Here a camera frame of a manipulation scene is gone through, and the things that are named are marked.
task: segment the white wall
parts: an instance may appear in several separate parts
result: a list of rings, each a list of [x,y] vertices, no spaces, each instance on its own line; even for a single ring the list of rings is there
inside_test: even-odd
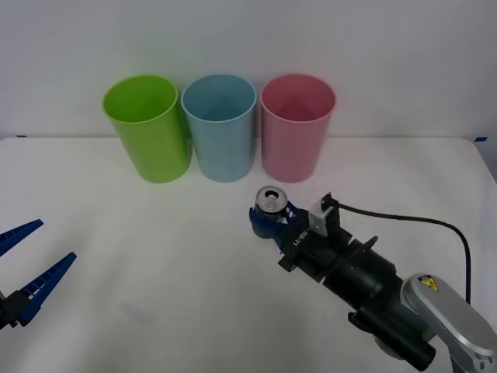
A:
[[[1,0],[0,136],[113,134],[101,99],[128,75],[260,88],[306,71],[337,92],[331,134],[472,138],[497,126],[496,16],[495,0]]]

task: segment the plastic cup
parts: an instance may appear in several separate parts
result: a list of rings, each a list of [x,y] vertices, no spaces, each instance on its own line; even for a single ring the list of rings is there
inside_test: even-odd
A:
[[[178,179],[189,167],[178,96],[166,78],[140,75],[117,83],[103,99],[103,110],[138,173],[153,183]]]
[[[181,95],[193,147],[203,174],[229,183],[249,173],[254,160],[252,84],[234,75],[208,75]]]
[[[295,183],[314,173],[335,108],[335,93],[311,75],[283,75],[262,89],[262,167]]]

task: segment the black cable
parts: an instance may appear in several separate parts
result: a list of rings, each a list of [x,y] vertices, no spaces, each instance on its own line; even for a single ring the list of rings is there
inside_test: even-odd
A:
[[[454,227],[452,224],[446,223],[445,221],[440,221],[431,218],[418,218],[416,216],[382,214],[380,212],[360,210],[359,208],[350,207],[347,206],[346,204],[339,204],[339,207],[342,208],[343,210],[347,210],[355,214],[371,216],[373,218],[383,218],[383,219],[402,220],[402,221],[420,221],[423,223],[442,225],[443,227],[452,229],[454,232],[457,233],[464,246],[464,256],[466,257],[466,302],[468,304],[471,304],[471,254],[469,251],[469,245],[467,244],[466,237],[464,237],[463,233],[457,227]]]

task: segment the cup rim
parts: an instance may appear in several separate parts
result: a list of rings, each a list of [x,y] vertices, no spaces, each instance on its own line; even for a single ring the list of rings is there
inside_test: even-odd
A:
[[[320,82],[322,82],[323,84],[325,84],[328,88],[330,88],[330,90],[332,91],[332,94],[333,94],[333,98],[335,99],[335,102],[333,103],[333,107],[330,109],[329,112],[327,112],[325,115],[323,115],[322,117],[319,117],[319,118],[316,118],[316,119],[313,119],[313,120],[291,120],[291,119],[286,119],[286,118],[283,118],[283,117],[280,117],[279,115],[276,115],[273,111],[269,110],[268,107],[266,106],[266,104],[264,103],[264,100],[262,99],[262,94],[264,93],[264,90],[266,89],[266,87],[271,84],[272,82],[274,82],[275,80],[279,79],[279,78],[282,78],[284,76],[292,76],[292,75],[299,75],[299,76],[305,76],[305,77],[308,77],[308,78],[313,78],[313,79],[316,79]],[[315,122],[319,122],[320,120],[322,120],[323,118],[326,118],[328,116],[330,116],[333,111],[335,111],[335,108],[336,108],[336,102],[337,102],[337,99],[336,99],[336,93],[335,93],[335,90],[327,83],[325,82],[323,79],[321,78],[318,78],[317,76],[315,75],[312,75],[312,74],[305,74],[305,73],[301,73],[301,72],[290,72],[290,73],[287,73],[287,74],[283,74],[283,75],[278,75],[277,77],[269,80],[261,89],[261,106],[262,108],[269,114],[271,115],[272,117],[275,117],[276,119],[280,119],[280,120],[283,120],[287,123],[295,123],[295,124],[312,124],[312,123],[315,123]]]
[[[246,111],[244,111],[242,114],[238,115],[237,117],[234,117],[234,118],[231,118],[231,119],[227,119],[227,120],[205,120],[203,118],[199,118],[198,116],[191,114],[187,110],[187,108],[185,107],[184,97],[185,97],[186,90],[193,83],[198,82],[201,79],[207,78],[208,76],[216,76],[216,75],[232,76],[232,77],[241,79],[242,81],[248,83],[248,85],[250,85],[250,88],[252,88],[252,91],[254,92],[254,102],[250,105],[250,107]],[[234,120],[240,119],[241,117],[243,117],[244,115],[246,115],[248,112],[252,111],[252,109],[254,108],[254,106],[255,106],[256,103],[257,103],[257,91],[255,90],[254,85],[251,82],[249,82],[247,79],[242,78],[241,76],[238,76],[238,75],[235,75],[235,74],[223,74],[223,73],[207,74],[207,75],[202,76],[201,78],[195,79],[193,82],[191,82],[190,84],[188,84],[185,87],[185,89],[181,92],[181,107],[183,108],[183,110],[185,110],[185,113],[187,113],[191,117],[195,118],[196,120],[198,120],[200,122],[204,122],[204,123],[222,124],[222,123],[228,123],[228,122],[232,122]]]
[[[111,117],[108,113],[107,113],[107,110],[105,108],[105,101],[106,101],[106,98],[107,96],[110,94],[110,91],[112,91],[116,86],[118,86],[119,84],[121,83],[124,83],[124,82],[127,82],[128,80],[131,80],[131,79],[135,79],[135,78],[142,78],[144,76],[153,76],[153,77],[156,77],[156,78],[160,78],[160,79],[163,79],[165,80],[167,83],[169,83],[173,88],[174,88],[174,93],[175,93],[175,96],[174,96],[174,100],[172,101],[172,104],[166,109],[164,110],[162,113],[160,113],[158,116],[156,117],[153,117],[153,118],[150,118],[150,119],[147,119],[147,120],[142,120],[140,122],[125,122],[125,121],[122,121],[122,120],[118,120],[114,117]],[[117,122],[119,124],[129,124],[129,125],[135,125],[135,124],[146,124],[146,123],[149,123],[149,122],[152,122],[154,120],[157,120],[158,118],[160,117],[163,117],[164,115],[166,115],[169,111],[172,110],[172,108],[176,105],[176,103],[178,102],[178,96],[179,96],[179,93],[178,93],[178,87],[176,87],[175,84],[173,84],[169,79],[167,79],[165,76],[162,76],[162,75],[157,75],[157,74],[139,74],[139,75],[132,75],[128,78],[125,78],[123,80],[119,80],[117,83],[115,83],[114,85],[112,85],[106,92],[105,96],[103,97],[102,99],[102,110],[103,112],[108,116],[109,119],[113,120],[114,122]]]

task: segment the blue cup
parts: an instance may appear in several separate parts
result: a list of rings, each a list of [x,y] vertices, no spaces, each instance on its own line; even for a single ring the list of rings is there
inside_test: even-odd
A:
[[[229,183],[249,173],[256,101],[253,85],[234,75],[204,76],[183,90],[196,157],[209,179]]]

